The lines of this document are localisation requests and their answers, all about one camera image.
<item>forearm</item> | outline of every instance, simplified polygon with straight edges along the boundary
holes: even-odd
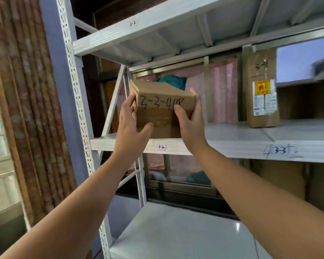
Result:
[[[322,211],[211,147],[196,151],[194,156],[233,211],[274,259],[324,258]]]
[[[127,167],[111,157],[2,258],[84,259]]]

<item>person's left arm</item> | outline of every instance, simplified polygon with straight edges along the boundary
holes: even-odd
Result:
[[[153,130],[149,123],[137,132],[134,100],[131,95],[122,105],[112,156],[0,259],[86,257],[122,177],[142,154]]]

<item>brown floral curtain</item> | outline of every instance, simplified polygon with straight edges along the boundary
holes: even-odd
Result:
[[[76,188],[38,0],[0,0],[0,107],[34,226]]]

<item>hand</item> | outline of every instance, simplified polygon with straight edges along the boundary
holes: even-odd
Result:
[[[130,95],[121,106],[119,128],[112,154],[112,156],[125,162],[127,167],[142,154],[154,129],[150,122],[144,126],[140,133],[137,131],[135,120],[132,117],[132,105],[135,98],[134,94]]]
[[[174,111],[179,119],[182,140],[190,153],[194,155],[197,149],[209,145],[205,139],[201,99],[192,88],[190,91],[197,96],[191,119],[188,119],[185,110],[178,104],[174,105]]]

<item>person's right arm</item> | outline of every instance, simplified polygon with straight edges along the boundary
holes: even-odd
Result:
[[[324,258],[324,212],[210,147],[204,135],[200,99],[191,120],[179,105],[174,110],[187,149],[274,259]]]

